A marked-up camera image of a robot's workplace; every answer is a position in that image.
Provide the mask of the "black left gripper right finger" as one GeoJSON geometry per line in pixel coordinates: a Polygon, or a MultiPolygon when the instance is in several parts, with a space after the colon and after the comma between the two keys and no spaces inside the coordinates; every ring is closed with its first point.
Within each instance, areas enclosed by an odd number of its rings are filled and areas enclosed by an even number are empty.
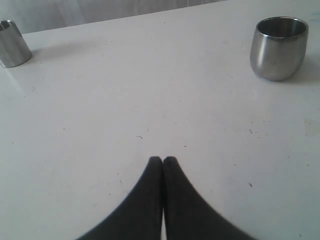
{"type": "Polygon", "coordinates": [[[195,190],[178,160],[163,161],[164,219],[168,240],[251,240],[218,214],[195,190]]]}

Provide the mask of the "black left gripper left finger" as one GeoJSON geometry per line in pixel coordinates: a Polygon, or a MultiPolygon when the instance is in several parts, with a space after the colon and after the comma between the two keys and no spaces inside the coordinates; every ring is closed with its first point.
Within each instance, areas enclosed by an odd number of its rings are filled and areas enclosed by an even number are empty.
{"type": "Polygon", "coordinates": [[[152,156],[123,202],[80,240],[159,240],[163,220],[163,162],[152,156]]]}

